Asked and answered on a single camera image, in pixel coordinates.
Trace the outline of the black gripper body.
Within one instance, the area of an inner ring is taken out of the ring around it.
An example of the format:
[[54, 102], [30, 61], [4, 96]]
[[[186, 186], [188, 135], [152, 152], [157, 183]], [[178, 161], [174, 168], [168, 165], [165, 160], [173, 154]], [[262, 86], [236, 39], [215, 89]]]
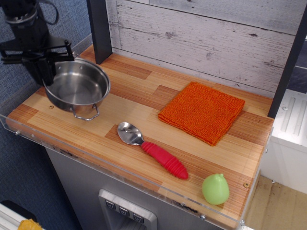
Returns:
[[74, 60], [71, 42], [52, 36], [42, 19], [6, 20], [15, 36], [0, 44], [1, 60], [5, 64], [46, 59], [52, 62]]

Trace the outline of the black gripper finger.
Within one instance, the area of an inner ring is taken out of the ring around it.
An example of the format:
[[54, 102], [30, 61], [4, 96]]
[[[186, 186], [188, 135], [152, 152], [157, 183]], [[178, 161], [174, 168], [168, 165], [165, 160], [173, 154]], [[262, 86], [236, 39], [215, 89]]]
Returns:
[[33, 77], [37, 84], [43, 84], [42, 72], [38, 66], [37, 62], [33, 62], [30, 60], [23, 60], [23, 65], [29, 72], [29, 74]]
[[39, 60], [39, 69], [41, 72], [41, 77], [46, 86], [50, 86], [54, 82], [54, 77], [56, 75], [55, 64], [46, 58]]

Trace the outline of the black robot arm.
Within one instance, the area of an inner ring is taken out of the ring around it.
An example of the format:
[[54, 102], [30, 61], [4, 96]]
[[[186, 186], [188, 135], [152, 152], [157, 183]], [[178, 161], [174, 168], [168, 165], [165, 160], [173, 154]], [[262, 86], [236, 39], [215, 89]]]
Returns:
[[1, 43], [4, 64], [22, 64], [39, 85], [50, 86], [56, 63], [73, 61], [69, 40], [52, 36], [48, 26], [58, 22], [45, 19], [38, 0], [2, 0], [0, 6], [14, 39]]

